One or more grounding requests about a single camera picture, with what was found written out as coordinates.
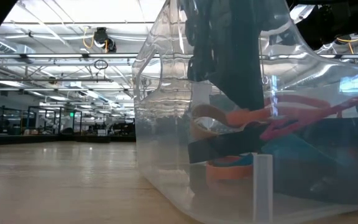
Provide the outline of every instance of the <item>ceiling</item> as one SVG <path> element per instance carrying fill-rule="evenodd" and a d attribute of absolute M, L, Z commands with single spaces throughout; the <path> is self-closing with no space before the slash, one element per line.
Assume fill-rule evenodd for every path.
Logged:
<path fill-rule="evenodd" d="M 96 28 L 105 27 L 116 43 L 117 55 L 131 53 L 136 56 L 164 2 L 22 0 L 1 24 L 0 40 L 9 45 L 27 46 L 37 54 L 103 54 L 103 48 L 95 44 L 87 48 L 83 42 L 91 45 L 91 36 Z M 105 70 L 94 66 L 98 59 L 56 58 L 51 61 L 50 58 L 36 58 L 29 66 L 18 60 L 0 58 L 0 68 L 3 69 L 0 70 L 0 79 L 27 80 L 19 82 L 19 85 L 17 82 L 0 82 L 0 88 L 37 89 L 29 92 L 44 101 L 42 106 L 67 102 L 74 105 L 92 103 L 93 109 L 105 109 L 106 105 L 113 105 L 115 115 L 133 116 L 131 65 L 134 58 L 104 58 L 109 64 Z M 158 61 L 153 63 L 155 65 L 145 73 L 158 75 L 160 64 Z M 45 82 L 49 78 L 67 79 L 68 82 Z M 64 91 L 65 88 L 83 88 L 84 91 Z"/>

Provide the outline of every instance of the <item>yellow cable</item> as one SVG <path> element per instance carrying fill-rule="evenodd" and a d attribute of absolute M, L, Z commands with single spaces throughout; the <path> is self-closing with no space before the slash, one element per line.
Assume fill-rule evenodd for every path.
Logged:
<path fill-rule="evenodd" d="M 94 33 L 93 33 L 93 35 L 92 35 L 92 44 L 91 44 L 91 46 L 88 46 L 88 45 L 85 43 L 85 35 L 86 35 L 86 31 L 87 31 L 87 30 L 88 30 L 88 28 L 85 27 L 85 32 L 84 32 L 84 37 L 82 38 L 82 42 L 84 43 L 84 46 L 85 46 L 86 48 L 91 49 L 91 48 L 93 47 Z"/>
<path fill-rule="evenodd" d="M 342 39 L 339 39 L 339 38 L 337 38 L 337 40 L 340 40 L 340 41 L 346 42 L 346 43 L 352 43 L 352 42 L 357 42 L 358 41 L 358 39 L 356 39 L 356 40 L 342 40 Z"/>
<path fill-rule="evenodd" d="M 352 54 L 354 54 L 354 51 L 353 51 L 351 43 L 349 43 L 349 48 L 351 49 Z"/>

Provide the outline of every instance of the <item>plastic storage container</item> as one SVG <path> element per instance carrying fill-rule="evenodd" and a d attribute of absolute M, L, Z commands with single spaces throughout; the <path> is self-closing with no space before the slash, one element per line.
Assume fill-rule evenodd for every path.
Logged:
<path fill-rule="evenodd" d="M 358 210 L 358 66 L 284 0 L 168 0 L 133 66 L 139 169 L 205 223 Z"/>

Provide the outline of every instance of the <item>ceiling beam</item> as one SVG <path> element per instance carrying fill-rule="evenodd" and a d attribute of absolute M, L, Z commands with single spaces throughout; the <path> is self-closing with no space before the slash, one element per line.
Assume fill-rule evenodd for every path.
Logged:
<path fill-rule="evenodd" d="M 141 25 L 141 24 L 154 24 L 154 22 L 44 22 L 47 26 L 105 26 L 105 25 Z M 2 23 L 3 26 L 11 26 L 11 25 L 17 25 L 17 26 L 39 26 L 38 22 L 4 22 Z"/>
<path fill-rule="evenodd" d="M 47 59 L 62 59 L 62 58 L 136 58 L 136 53 L 113 53 L 113 54 L 0 54 L 0 59 L 5 58 L 47 58 Z M 154 55 L 154 58 L 160 58 L 159 55 Z"/>
<path fill-rule="evenodd" d="M 122 88 L 0 88 L 0 91 L 133 91 Z"/>
<path fill-rule="evenodd" d="M 63 40 L 57 33 L 55 33 L 55 31 L 49 28 L 49 26 L 46 25 L 41 19 L 39 19 L 36 15 L 34 15 L 31 11 L 29 11 L 22 2 L 16 3 L 16 6 L 18 6 L 19 8 L 23 9 L 25 12 L 30 14 L 34 19 L 38 21 L 38 23 L 41 26 L 45 27 L 48 30 L 48 32 L 50 32 L 53 36 L 58 38 L 65 46 L 72 49 L 74 52 L 77 52 L 77 50 L 74 47 L 72 47 L 67 41 Z"/>
<path fill-rule="evenodd" d="M 62 79 L 34 79 L 34 78 L 5 78 L 0 79 L 0 81 L 11 81 L 11 82 L 112 82 L 111 79 L 95 79 L 95 78 L 88 78 L 88 79 L 77 79 L 77 78 L 62 78 Z"/>

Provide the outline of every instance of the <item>ceiling light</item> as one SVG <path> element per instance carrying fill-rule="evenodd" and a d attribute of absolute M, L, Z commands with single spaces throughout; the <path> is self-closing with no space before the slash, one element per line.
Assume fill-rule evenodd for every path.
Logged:
<path fill-rule="evenodd" d="M 29 58 L 78 58 L 81 54 L 29 54 Z"/>
<path fill-rule="evenodd" d="M 86 94 L 93 98 L 99 98 L 99 95 L 95 93 L 94 91 L 87 91 Z"/>
<path fill-rule="evenodd" d="M 0 91 L 19 91 L 17 88 L 0 88 Z"/>
<path fill-rule="evenodd" d="M 50 96 L 50 98 L 52 98 L 54 100 L 68 100 L 67 98 L 62 97 L 62 96 Z"/>
<path fill-rule="evenodd" d="M 0 81 L 0 84 L 14 86 L 14 87 L 22 87 L 23 84 L 20 84 L 18 82 L 12 82 L 12 81 Z"/>
<path fill-rule="evenodd" d="M 25 91 L 55 91 L 55 89 L 24 89 Z"/>
<path fill-rule="evenodd" d="M 32 93 L 32 94 L 34 94 L 34 95 L 36 95 L 36 96 L 43 96 L 43 94 L 37 93 L 37 92 L 34 92 L 34 91 L 30 91 L 30 93 Z"/>
<path fill-rule="evenodd" d="M 89 57 L 91 58 L 136 58 L 136 54 L 90 54 Z"/>
<path fill-rule="evenodd" d="M 82 89 L 82 88 L 62 88 L 62 89 L 58 89 L 58 91 L 84 91 L 87 89 Z"/>
<path fill-rule="evenodd" d="M 51 73 L 49 73 L 49 72 L 47 72 L 47 71 L 40 71 L 40 73 L 43 73 L 43 74 L 46 74 L 46 75 L 48 75 L 48 76 L 50 76 L 50 77 L 56 78 L 55 75 L 52 75 Z"/>
<path fill-rule="evenodd" d="M 80 49 L 80 50 L 86 51 L 86 53 L 88 53 L 88 54 L 90 53 L 89 50 L 86 50 L 86 49 Z"/>

